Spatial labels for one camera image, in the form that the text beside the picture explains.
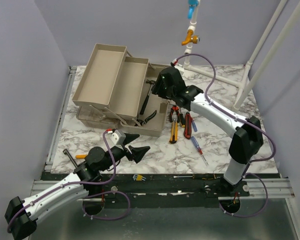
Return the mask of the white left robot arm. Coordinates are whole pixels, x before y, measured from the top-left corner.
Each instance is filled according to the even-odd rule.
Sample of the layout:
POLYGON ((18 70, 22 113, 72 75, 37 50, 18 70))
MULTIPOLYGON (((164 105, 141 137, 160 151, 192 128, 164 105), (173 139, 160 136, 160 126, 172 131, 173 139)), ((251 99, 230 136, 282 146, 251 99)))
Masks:
POLYGON ((114 146, 106 150, 95 146, 89 150, 84 161, 75 164, 75 169, 53 186, 21 199, 15 197, 8 203, 4 217, 7 221, 7 232, 15 240, 23 240, 37 229, 38 223, 58 208, 78 199, 104 197, 107 192, 104 186, 114 178, 103 180, 101 172, 117 171, 121 159, 139 163, 150 146, 133 147, 130 143, 140 137, 139 134, 124 133, 118 129, 107 129, 102 137, 109 136, 114 146))

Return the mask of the translucent grey-brown toolbox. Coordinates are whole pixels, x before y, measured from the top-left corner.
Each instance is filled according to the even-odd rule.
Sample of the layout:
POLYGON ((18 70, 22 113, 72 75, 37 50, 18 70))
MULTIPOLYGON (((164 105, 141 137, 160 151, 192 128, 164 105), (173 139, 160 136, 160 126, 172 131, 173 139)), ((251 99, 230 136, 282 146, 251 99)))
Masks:
POLYGON ((150 93, 143 115, 140 110, 150 89, 166 65, 133 57, 123 45, 95 44, 73 95, 76 118, 96 129, 118 128, 126 133, 159 137, 166 125, 169 102, 150 93), (147 124, 135 126, 157 110, 147 124))

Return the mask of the grey black wire stripper pliers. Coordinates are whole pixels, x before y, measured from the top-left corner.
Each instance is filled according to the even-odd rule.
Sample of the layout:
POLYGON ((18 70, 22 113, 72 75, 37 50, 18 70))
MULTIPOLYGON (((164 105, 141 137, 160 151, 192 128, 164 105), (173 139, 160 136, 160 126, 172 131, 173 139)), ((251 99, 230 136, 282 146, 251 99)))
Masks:
POLYGON ((132 121, 135 123, 135 127, 142 127, 143 125, 146 125, 150 120, 152 120, 157 115, 157 110, 155 110, 152 114, 150 114, 145 119, 132 119, 132 121))

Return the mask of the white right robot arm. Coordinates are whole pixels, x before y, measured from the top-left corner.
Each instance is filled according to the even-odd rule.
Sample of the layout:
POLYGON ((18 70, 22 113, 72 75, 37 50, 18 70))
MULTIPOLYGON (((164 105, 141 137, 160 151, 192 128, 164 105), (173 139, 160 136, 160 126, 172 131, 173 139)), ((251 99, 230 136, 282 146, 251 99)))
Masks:
POLYGON ((187 86, 180 71, 173 66, 160 71, 152 93, 206 118, 231 138, 228 150, 231 159, 221 179, 220 191, 226 196, 237 192, 251 158, 264 144, 260 120, 238 115, 213 102, 199 87, 187 86))

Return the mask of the red black utility knife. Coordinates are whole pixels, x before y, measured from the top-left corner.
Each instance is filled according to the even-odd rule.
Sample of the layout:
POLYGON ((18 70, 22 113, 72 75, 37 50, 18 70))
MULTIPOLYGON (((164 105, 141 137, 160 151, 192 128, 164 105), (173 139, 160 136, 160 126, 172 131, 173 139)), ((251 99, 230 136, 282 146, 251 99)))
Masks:
POLYGON ((186 139, 190 140, 192 136, 192 117, 189 112, 186 112, 184 116, 184 120, 185 120, 185 127, 184 127, 183 135, 186 139))

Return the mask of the black-handled claw hammer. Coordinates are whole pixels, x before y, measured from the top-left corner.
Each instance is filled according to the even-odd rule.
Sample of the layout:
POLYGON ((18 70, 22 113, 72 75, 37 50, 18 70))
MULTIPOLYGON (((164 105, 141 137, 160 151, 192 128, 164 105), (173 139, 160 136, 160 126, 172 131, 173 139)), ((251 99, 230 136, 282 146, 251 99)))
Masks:
POLYGON ((148 101, 149 101, 149 98, 150 98, 150 94, 152 92, 152 88, 155 85, 156 81, 155 80, 149 80, 149 79, 147 79, 145 83, 146 84, 150 84, 150 87, 149 87, 148 93, 147 93, 147 95, 145 97, 145 100, 144 100, 144 102, 142 104, 141 110, 139 112, 140 115, 143 115, 144 112, 145 112, 145 110, 146 110, 146 107, 147 107, 147 104, 148 104, 148 101))

